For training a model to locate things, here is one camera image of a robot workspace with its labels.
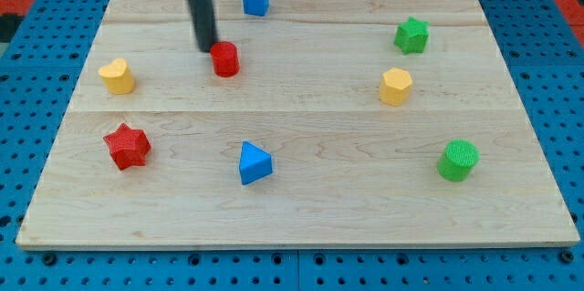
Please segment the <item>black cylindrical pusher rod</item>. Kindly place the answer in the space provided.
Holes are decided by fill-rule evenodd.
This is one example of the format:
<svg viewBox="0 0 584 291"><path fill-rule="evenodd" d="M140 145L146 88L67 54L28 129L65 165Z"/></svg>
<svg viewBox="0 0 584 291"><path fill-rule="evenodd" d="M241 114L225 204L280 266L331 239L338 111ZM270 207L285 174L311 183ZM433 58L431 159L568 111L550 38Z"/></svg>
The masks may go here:
<svg viewBox="0 0 584 291"><path fill-rule="evenodd" d="M195 39L200 51L209 53L211 47L218 41L216 30L214 1L187 0Z"/></svg>

